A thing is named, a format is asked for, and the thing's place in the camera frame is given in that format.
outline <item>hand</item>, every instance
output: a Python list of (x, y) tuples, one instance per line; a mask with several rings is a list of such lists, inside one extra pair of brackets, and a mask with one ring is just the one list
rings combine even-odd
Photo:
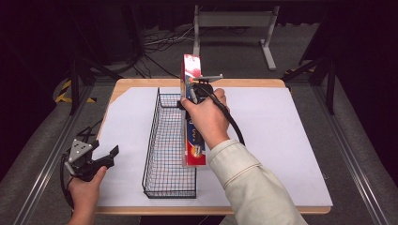
[(100, 183), (106, 174), (105, 166), (99, 168), (90, 182), (73, 178), (69, 184), (74, 202), (73, 216), (69, 224), (93, 224), (94, 213), (100, 196)]
[[(215, 90), (214, 95), (226, 106), (226, 96), (223, 89)], [(186, 98), (182, 98), (181, 104), (190, 114), (193, 124), (202, 134), (210, 149), (223, 141), (229, 140), (226, 132), (229, 126), (228, 120), (210, 97), (198, 105), (193, 104)]]

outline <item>white sleeve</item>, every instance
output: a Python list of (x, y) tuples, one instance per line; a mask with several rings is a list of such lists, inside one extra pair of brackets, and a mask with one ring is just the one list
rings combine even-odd
[(307, 224), (279, 179), (234, 140), (219, 143), (209, 156), (238, 224)]

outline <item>person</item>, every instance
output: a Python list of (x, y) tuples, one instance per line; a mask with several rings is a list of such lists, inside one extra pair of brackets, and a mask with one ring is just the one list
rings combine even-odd
[[(214, 95), (227, 107), (223, 89), (215, 90)], [(208, 164), (224, 188), (238, 224), (307, 224), (279, 179), (243, 144), (229, 138), (229, 123), (211, 98), (198, 105), (182, 98), (181, 104), (210, 149)], [(76, 221), (75, 216), (87, 218), (88, 223), (80, 224), (94, 221), (100, 180), (104, 174), (101, 169), (88, 184), (70, 183), (75, 201), (75, 213), (70, 221)]]

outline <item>black wire basket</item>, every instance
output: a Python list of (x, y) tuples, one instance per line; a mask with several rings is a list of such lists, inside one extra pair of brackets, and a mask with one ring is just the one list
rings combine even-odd
[(156, 100), (143, 176), (149, 199), (195, 199), (196, 168), (183, 167), (182, 111), (179, 94), (160, 94)]

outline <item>gray floor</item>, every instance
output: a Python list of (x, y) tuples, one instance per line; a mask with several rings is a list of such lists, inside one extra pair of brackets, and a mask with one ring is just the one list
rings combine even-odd
[[(270, 44), (277, 66), (276, 71), (268, 70), (259, 47), (258, 39), (263, 31), (251, 28), (243, 34), (235, 34), (225, 30), (208, 30), (201, 39), (203, 74), (210, 76), (222, 73), (225, 79), (281, 78), (286, 70), (298, 66), (298, 61), (316, 27), (316, 25), (276, 27)], [(192, 42), (185, 40), (164, 52), (148, 55), (177, 75), (182, 55), (191, 52)], [(153, 78), (172, 78), (150, 60), (142, 58), (142, 62), (137, 66), (147, 75), (150, 70)], [(134, 69), (122, 75), (142, 78)], [(287, 85), (292, 88), (292, 97), (321, 171), (328, 177), (326, 183), (334, 206), (326, 215), (306, 215), (304, 218), (310, 224), (386, 224), (386, 221), (377, 222), (369, 213), (369, 205), (363, 200), (366, 196), (362, 196), (359, 192), (359, 182), (353, 178), (355, 176), (343, 157), (341, 143), (333, 132), (328, 115), (323, 110), (323, 102), (320, 102), (316, 96), (318, 89), (303, 82), (305, 77), (302, 76)], [(97, 98), (98, 101), (85, 103), (66, 138), (66, 143), (71, 143), (79, 131), (93, 126), (102, 118), (114, 86), (115, 83), (109, 82), (109, 79), (98, 78), (90, 93), (90, 96)], [(58, 92), (59, 87), (54, 90), (54, 95), (56, 96)], [(395, 212), (398, 208), (398, 189), (381, 165), (338, 81), (334, 109), (333, 118), (340, 125), (384, 216), (390, 224), (398, 224), (398, 215)], [(23, 203), (35, 185), (64, 125), (70, 119), (69, 110), (69, 103), (57, 103), (54, 111), (43, 121), (0, 183), (0, 224), (12, 224), (23, 208)], [(28, 224), (65, 224), (68, 221), (70, 211), (60, 190), (58, 167), (55, 167), (42, 195), (38, 197), (39, 201), (33, 207)], [(138, 217), (97, 216), (96, 224), (139, 224), (138, 219)], [(236, 222), (233, 217), (226, 217), (222, 224), (236, 224)]]

